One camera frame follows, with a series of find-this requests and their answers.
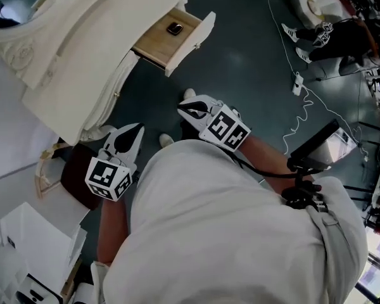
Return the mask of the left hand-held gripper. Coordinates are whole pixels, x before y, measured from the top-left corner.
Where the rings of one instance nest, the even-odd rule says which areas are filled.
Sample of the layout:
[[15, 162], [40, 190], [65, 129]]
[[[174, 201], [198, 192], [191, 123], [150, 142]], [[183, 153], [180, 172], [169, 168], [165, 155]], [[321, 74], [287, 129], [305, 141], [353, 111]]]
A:
[[118, 201], [132, 185], [144, 124], [133, 123], [112, 132], [97, 157], [92, 157], [85, 183], [92, 194]]

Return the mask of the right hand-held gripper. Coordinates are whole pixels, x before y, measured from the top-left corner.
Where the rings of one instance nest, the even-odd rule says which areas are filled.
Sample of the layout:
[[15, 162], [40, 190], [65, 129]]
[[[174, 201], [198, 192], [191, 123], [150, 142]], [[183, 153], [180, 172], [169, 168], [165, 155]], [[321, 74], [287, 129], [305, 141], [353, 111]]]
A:
[[230, 152], [235, 152], [251, 133], [237, 112], [208, 95], [197, 95], [181, 101], [177, 112], [200, 132], [200, 139]]

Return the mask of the wooden drawer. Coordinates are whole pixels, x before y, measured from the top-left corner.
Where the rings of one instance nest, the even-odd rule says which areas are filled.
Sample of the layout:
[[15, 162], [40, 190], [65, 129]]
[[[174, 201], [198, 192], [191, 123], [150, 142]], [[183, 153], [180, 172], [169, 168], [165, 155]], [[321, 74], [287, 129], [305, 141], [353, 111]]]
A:
[[[132, 50], [163, 69], [165, 76], [169, 77], [188, 54], [198, 49], [211, 34], [215, 20], [216, 14], [212, 11], [201, 20], [177, 8], [171, 9], [139, 38]], [[172, 22], [184, 27], [177, 36], [166, 31]]]

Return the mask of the small black box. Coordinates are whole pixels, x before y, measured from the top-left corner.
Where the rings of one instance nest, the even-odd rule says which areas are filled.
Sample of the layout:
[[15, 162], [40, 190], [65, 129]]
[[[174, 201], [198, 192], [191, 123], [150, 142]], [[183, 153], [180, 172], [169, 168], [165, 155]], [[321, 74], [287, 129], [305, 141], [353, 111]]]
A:
[[177, 22], [172, 22], [167, 28], [166, 31], [173, 36], [179, 35], [183, 30], [183, 25]]

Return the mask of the person's right forearm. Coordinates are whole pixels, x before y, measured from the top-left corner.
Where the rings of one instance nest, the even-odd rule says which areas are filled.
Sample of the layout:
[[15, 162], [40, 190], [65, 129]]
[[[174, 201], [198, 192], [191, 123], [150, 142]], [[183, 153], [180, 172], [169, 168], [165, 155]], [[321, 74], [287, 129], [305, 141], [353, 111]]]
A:
[[[238, 147], [238, 151], [258, 170], [272, 174], [292, 173], [287, 167], [286, 156], [257, 137], [249, 135]], [[273, 190], [295, 185], [295, 179], [265, 177], [265, 180]]]

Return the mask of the person's left forearm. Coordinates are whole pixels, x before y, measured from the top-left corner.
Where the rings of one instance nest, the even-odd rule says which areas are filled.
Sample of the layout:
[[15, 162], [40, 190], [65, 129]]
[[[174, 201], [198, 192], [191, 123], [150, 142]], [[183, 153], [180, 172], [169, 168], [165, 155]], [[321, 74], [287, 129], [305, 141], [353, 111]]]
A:
[[114, 261], [121, 245], [129, 235], [125, 201], [105, 199], [101, 208], [97, 259], [107, 266]]

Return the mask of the cream ornate dressing table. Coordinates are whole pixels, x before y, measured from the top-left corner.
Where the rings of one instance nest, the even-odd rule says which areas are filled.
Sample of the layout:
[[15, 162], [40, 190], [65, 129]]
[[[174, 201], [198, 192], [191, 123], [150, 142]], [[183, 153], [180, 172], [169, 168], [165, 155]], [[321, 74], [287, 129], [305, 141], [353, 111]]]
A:
[[25, 85], [22, 103], [66, 143], [96, 140], [139, 58], [133, 45], [187, 0], [46, 0], [0, 29], [0, 58]]

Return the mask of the person's black trousers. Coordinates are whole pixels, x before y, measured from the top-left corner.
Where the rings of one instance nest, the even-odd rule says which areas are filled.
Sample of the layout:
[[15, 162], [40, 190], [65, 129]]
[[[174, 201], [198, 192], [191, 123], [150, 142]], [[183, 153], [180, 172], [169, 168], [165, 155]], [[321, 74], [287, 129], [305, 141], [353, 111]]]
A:
[[201, 138], [199, 137], [200, 132], [195, 129], [188, 121], [182, 120], [180, 122], [180, 128], [181, 128], [181, 141], [185, 140], [198, 140], [201, 141]]

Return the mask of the wooden chair brown seat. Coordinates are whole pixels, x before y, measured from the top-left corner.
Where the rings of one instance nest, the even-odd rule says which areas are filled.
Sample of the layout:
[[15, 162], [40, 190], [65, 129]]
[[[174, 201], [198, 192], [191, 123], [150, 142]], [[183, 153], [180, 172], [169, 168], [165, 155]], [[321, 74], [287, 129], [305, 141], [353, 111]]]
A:
[[56, 178], [52, 182], [46, 176], [44, 167], [54, 160], [53, 156], [55, 153], [69, 147], [70, 145], [65, 142], [58, 142], [41, 153], [34, 177], [37, 197], [43, 199], [45, 194], [57, 186], [62, 186], [79, 203], [90, 210], [95, 210], [99, 206], [100, 201], [104, 201], [106, 206], [111, 206], [113, 203], [111, 200], [96, 196], [85, 183], [85, 176], [90, 161], [96, 153], [83, 144], [77, 144], [72, 147], [71, 155], [61, 170], [59, 178]]

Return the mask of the white power strip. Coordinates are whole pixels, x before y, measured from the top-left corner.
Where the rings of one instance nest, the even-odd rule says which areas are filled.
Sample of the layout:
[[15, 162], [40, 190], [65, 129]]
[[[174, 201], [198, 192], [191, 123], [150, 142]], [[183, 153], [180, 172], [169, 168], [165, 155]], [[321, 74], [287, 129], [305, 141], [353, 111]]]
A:
[[300, 75], [299, 72], [296, 72], [295, 78], [294, 78], [294, 84], [293, 84], [293, 88], [292, 88], [292, 93], [295, 96], [299, 96], [301, 94], [301, 89], [303, 87], [303, 81], [304, 81], [304, 78]]

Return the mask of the person's white shirt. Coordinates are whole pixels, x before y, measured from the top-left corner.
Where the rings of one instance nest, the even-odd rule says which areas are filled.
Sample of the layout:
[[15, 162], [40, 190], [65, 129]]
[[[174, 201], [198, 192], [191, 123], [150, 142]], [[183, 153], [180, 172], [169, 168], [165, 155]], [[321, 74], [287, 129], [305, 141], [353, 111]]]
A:
[[326, 213], [291, 208], [207, 142], [159, 150], [101, 304], [343, 304], [367, 262], [365, 227], [339, 179], [316, 183]]

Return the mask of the small mounted screen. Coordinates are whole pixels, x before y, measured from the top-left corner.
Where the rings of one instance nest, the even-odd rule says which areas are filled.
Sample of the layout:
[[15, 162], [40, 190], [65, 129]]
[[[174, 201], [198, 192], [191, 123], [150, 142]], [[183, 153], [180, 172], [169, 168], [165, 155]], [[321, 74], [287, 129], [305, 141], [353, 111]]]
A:
[[331, 120], [289, 156], [290, 177], [312, 175], [329, 170], [348, 156], [357, 143], [345, 132], [337, 120]]

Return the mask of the white rounded device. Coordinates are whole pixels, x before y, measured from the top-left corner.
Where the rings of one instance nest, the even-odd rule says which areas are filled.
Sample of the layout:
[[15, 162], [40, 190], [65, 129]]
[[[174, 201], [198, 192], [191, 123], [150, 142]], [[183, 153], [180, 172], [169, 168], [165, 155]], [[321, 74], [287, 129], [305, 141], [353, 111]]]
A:
[[55, 294], [29, 275], [16, 291], [15, 300], [16, 304], [60, 304]]

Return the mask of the computer monitor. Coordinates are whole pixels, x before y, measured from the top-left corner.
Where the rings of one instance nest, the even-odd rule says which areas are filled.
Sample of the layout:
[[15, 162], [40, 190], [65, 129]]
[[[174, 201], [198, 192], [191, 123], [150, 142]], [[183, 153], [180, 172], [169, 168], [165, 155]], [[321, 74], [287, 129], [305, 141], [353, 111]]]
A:
[[380, 234], [366, 227], [368, 257], [355, 288], [372, 304], [380, 304]]

